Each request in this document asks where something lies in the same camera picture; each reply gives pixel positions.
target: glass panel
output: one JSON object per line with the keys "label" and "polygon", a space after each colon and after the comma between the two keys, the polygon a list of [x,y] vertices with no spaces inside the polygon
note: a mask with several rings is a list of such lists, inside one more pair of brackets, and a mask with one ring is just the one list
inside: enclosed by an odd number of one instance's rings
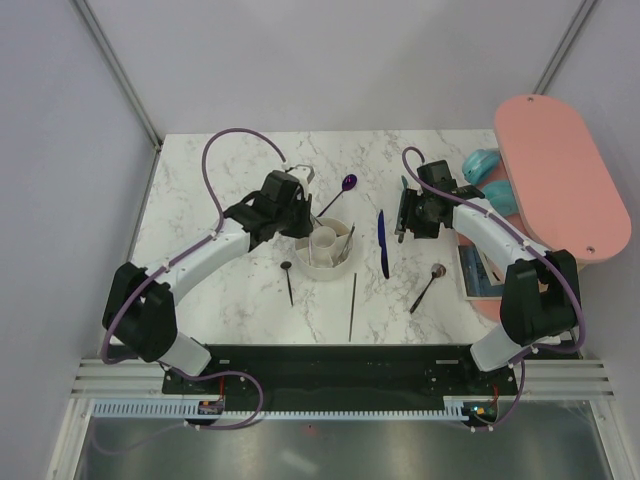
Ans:
{"label": "glass panel", "polygon": [[[103,448],[122,449],[176,423],[94,419],[92,426]],[[582,402],[523,403],[493,433],[457,427],[270,420],[229,432],[177,428],[121,455],[86,445],[76,480],[612,478],[591,410]]]}

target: purple spoon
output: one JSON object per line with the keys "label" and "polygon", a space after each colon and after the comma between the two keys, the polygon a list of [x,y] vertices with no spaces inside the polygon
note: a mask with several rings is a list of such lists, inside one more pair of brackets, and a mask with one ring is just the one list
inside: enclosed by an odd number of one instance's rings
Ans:
{"label": "purple spoon", "polygon": [[336,197],[333,200],[331,200],[331,202],[329,202],[329,205],[324,207],[324,210],[322,210],[317,216],[321,217],[324,214],[324,212],[329,210],[329,207],[333,205],[333,203],[338,198],[340,198],[340,195],[342,195],[344,192],[348,192],[349,190],[352,190],[353,187],[356,186],[356,183],[358,183],[358,177],[356,177],[353,173],[350,173],[349,175],[344,177],[344,180],[342,180],[342,190],[340,190],[340,193],[336,195]]}

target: pink oval board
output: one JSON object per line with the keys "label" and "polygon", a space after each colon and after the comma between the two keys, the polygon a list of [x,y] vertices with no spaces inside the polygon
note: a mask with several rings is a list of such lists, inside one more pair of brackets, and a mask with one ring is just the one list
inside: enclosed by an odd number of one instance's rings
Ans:
{"label": "pink oval board", "polygon": [[541,95],[498,108],[495,133],[529,235],[578,263],[603,262],[629,242],[631,220],[582,117]]}

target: black mounting plate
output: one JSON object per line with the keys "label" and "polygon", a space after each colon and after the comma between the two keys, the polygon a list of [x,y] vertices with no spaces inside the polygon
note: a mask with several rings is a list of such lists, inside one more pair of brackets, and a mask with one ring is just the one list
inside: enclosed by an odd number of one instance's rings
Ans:
{"label": "black mounting plate", "polygon": [[[443,396],[490,399],[493,387],[515,395],[512,371],[503,368],[474,380],[459,360],[469,345],[240,346],[208,345],[212,361],[203,375],[236,370],[253,375],[265,393],[264,411],[441,410]],[[190,382],[168,372],[166,395],[216,395],[218,379]],[[225,406],[256,408],[258,393],[239,377],[224,380]]]}

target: metal spoon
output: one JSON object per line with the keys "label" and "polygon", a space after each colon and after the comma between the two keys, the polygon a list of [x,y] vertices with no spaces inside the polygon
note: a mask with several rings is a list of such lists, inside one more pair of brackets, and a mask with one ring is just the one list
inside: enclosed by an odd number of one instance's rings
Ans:
{"label": "metal spoon", "polygon": [[350,250],[347,250],[347,247],[349,247],[349,242],[351,241],[351,237],[353,236],[353,232],[355,232],[355,230],[356,230],[356,222],[353,222],[353,225],[351,225],[351,231],[347,236],[347,241],[344,243],[344,247],[342,247],[342,251],[340,252],[340,255],[338,255],[338,258],[336,258],[336,261],[334,262],[334,265],[333,265],[334,267],[344,262],[344,257],[346,257],[346,254],[349,253],[350,251]]}
{"label": "metal spoon", "polygon": [[416,311],[416,308],[418,308],[418,305],[420,305],[420,302],[422,301],[422,297],[424,297],[424,294],[427,293],[427,288],[431,286],[436,278],[444,277],[445,273],[447,273],[447,269],[444,267],[444,265],[440,263],[433,264],[433,266],[431,267],[431,280],[429,280],[429,283],[426,287],[424,287],[424,290],[416,299],[416,301],[413,302],[413,305],[411,305],[411,308],[409,309],[409,313],[413,313]]}
{"label": "metal spoon", "polygon": [[287,286],[289,287],[289,300],[291,300],[291,306],[293,307],[293,292],[291,291],[291,280],[289,279],[289,269],[291,268],[291,262],[282,262],[280,268],[287,272]]}
{"label": "metal spoon", "polygon": [[329,202],[329,205],[327,205],[326,207],[324,207],[324,210],[322,210],[318,216],[321,217],[324,212],[326,212],[329,207],[331,205],[333,205],[333,203],[340,198],[340,195],[342,195],[344,192],[348,192],[349,190],[352,190],[353,187],[356,186],[356,183],[358,183],[358,177],[356,177],[353,173],[350,173],[349,175],[347,175],[346,177],[344,177],[344,180],[342,180],[342,190],[340,190],[340,193],[338,195],[335,196],[335,198],[333,200],[331,200],[331,202]]}

